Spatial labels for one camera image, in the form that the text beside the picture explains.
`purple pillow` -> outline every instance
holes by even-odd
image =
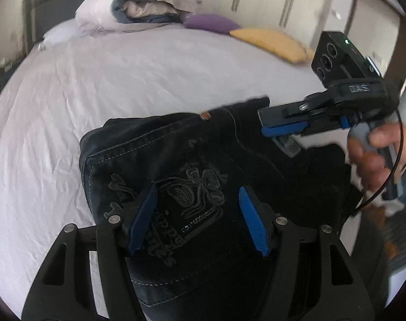
[[[232,20],[214,13],[190,14],[185,20],[184,26],[189,29],[201,29],[219,34],[229,34],[231,30],[241,29],[240,25]]]

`jeans stitching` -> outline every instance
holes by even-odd
[[[121,143],[119,143],[119,144],[116,144],[115,146],[111,146],[111,147],[109,147],[109,148],[106,148],[105,150],[102,150],[102,151],[96,152],[96,153],[94,153],[94,154],[91,154],[91,155],[87,156],[86,158],[96,157],[96,156],[100,155],[101,153],[104,153],[104,152],[106,152],[106,151],[108,151],[108,150],[111,150],[111,149],[113,149],[113,148],[117,148],[117,147],[120,147],[120,146],[124,146],[125,144],[129,144],[130,142],[139,140],[139,139],[141,139],[141,138],[144,137],[144,136],[148,136],[149,134],[152,134],[152,133],[154,133],[155,131],[163,130],[163,129],[165,129],[166,127],[170,127],[170,126],[172,126],[172,125],[174,125],[174,124],[178,124],[178,123],[181,123],[181,122],[183,122],[183,121],[188,121],[188,120],[190,120],[190,119],[192,119],[192,118],[194,118],[194,117],[184,118],[184,119],[181,119],[180,121],[175,121],[175,122],[169,123],[168,125],[163,125],[163,126],[161,126],[161,127],[155,128],[155,129],[153,129],[153,130],[151,130],[151,131],[148,131],[148,132],[143,133],[143,134],[141,134],[141,135],[139,135],[139,136],[137,136],[137,137],[134,137],[134,138],[132,138],[131,140],[127,140],[127,141],[125,141],[125,142],[121,142]]]
[[[179,281],[185,280],[186,278],[189,278],[190,276],[193,276],[193,275],[195,275],[195,274],[197,274],[197,273],[202,272],[203,270],[209,268],[212,264],[214,264],[214,263],[216,263],[217,261],[219,261],[219,259],[222,259],[222,258],[225,258],[226,256],[228,256],[230,253],[231,253],[231,251],[228,251],[225,255],[219,257],[218,259],[215,259],[212,263],[209,263],[208,265],[206,265],[206,266],[203,267],[202,269],[197,270],[197,271],[193,272],[193,273],[190,274],[190,275],[184,276],[184,277],[182,277],[182,278],[178,278],[177,280],[174,280],[174,281],[168,281],[168,282],[164,282],[164,283],[162,283],[162,284],[145,284],[145,283],[142,283],[142,282],[134,281],[133,279],[130,279],[130,280],[131,280],[132,282],[134,282],[135,284],[143,285],[143,286],[165,286],[165,285],[170,285],[170,284],[173,284],[173,283],[175,283],[175,282],[179,282]]]
[[[232,161],[233,163],[235,163],[235,161],[226,153],[224,152],[225,157],[227,157],[230,161]],[[239,170],[241,171],[241,173],[243,174],[243,176],[245,175],[243,169],[240,167],[240,165],[237,164],[237,167],[239,168]]]
[[[145,146],[147,146],[147,145],[149,145],[149,144],[151,144],[151,143],[153,143],[153,142],[155,142],[155,141],[157,141],[157,140],[161,140],[161,139],[165,138],[166,136],[169,136],[169,135],[178,133],[179,131],[182,131],[183,129],[192,127],[193,125],[196,125],[197,123],[198,123],[198,122],[195,122],[195,123],[193,123],[193,124],[186,125],[186,126],[181,127],[181,128],[179,128],[179,129],[177,129],[177,130],[175,130],[175,131],[171,131],[171,132],[168,133],[168,134],[165,134],[165,135],[163,135],[163,136],[160,136],[159,138],[156,138],[156,139],[154,139],[154,140],[151,140],[151,141],[147,142],[146,144],[143,144],[142,146],[139,146],[139,147],[136,147],[136,148],[134,148],[134,149],[132,149],[132,150],[130,150],[130,151],[126,151],[126,152],[117,154],[117,155],[115,155],[115,156],[112,156],[112,157],[103,159],[103,160],[101,160],[101,161],[99,161],[99,162],[93,164],[92,167],[91,167],[91,169],[90,169],[90,172],[89,172],[89,203],[90,203],[90,207],[93,209],[93,205],[92,205],[92,182],[91,182],[91,177],[92,177],[93,168],[94,168],[96,165],[98,165],[98,164],[100,164],[100,163],[103,163],[103,162],[106,162],[106,161],[109,161],[110,159],[113,159],[113,158],[116,158],[116,157],[125,155],[125,154],[127,154],[127,153],[136,151],[136,150],[138,150],[138,149],[140,149],[140,148],[142,148],[142,147],[145,147]]]
[[[189,291],[182,292],[182,293],[180,293],[180,294],[178,294],[178,295],[176,295],[174,297],[171,297],[171,298],[155,300],[153,303],[146,303],[144,300],[139,299],[139,298],[138,298],[138,300],[140,301],[140,303],[142,303],[143,305],[145,305],[147,307],[154,307],[155,305],[160,305],[162,303],[166,303],[166,302],[170,302],[172,300],[178,299],[179,297],[182,297],[183,295],[186,295],[187,293],[194,290],[195,288],[197,288],[197,287],[194,287]]]
[[[233,114],[230,112],[230,110],[229,110],[228,107],[221,107],[221,109],[223,109],[225,112],[227,112],[227,113],[231,116],[231,118],[232,118],[232,120],[233,120],[233,122],[234,122],[235,139],[236,139],[237,143],[239,144],[239,146],[240,146],[243,150],[245,150],[246,152],[251,153],[251,154],[253,154],[254,156],[257,156],[259,159],[262,159],[262,160],[265,161],[265,162],[268,162],[268,164],[271,165],[271,167],[275,170],[275,172],[277,172],[277,174],[280,175],[281,178],[285,178],[285,176],[280,172],[280,170],[277,168],[277,166],[276,166],[267,156],[264,156],[263,154],[260,154],[260,153],[258,153],[258,152],[255,152],[254,150],[252,150],[252,149],[250,149],[250,148],[247,148],[247,147],[245,147],[245,146],[243,145],[243,143],[239,140],[239,138],[238,138],[238,136],[237,136],[237,123],[236,123],[236,121],[235,121],[235,118],[234,118]]]

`camera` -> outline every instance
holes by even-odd
[[[381,78],[373,61],[365,59],[342,32],[322,33],[311,68],[326,88],[341,79]]]

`screw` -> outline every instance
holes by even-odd
[[[332,227],[327,224],[324,224],[322,226],[322,232],[324,232],[326,234],[332,233]]]
[[[284,226],[285,224],[288,223],[288,219],[280,216],[280,217],[276,218],[276,222],[277,222],[277,224]]]
[[[70,233],[71,231],[74,231],[74,230],[75,230],[75,224],[73,224],[73,223],[67,224],[67,225],[63,228],[63,230],[65,231],[65,233]]]
[[[110,218],[108,218],[108,221],[111,224],[117,224],[119,221],[121,221],[121,217],[118,215],[112,215]]]

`black jeans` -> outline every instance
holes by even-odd
[[[256,252],[238,205],[259,199],[300,226],[339,230],[360,199],[337,145],[294,158],[261,135],[268,98],[144,119],[113,119],[80,143],[80,169],[97,223],[150,182],[159,202],[144,246],[129,259],[145,313],[156,320],[246,320],[267,261]]]

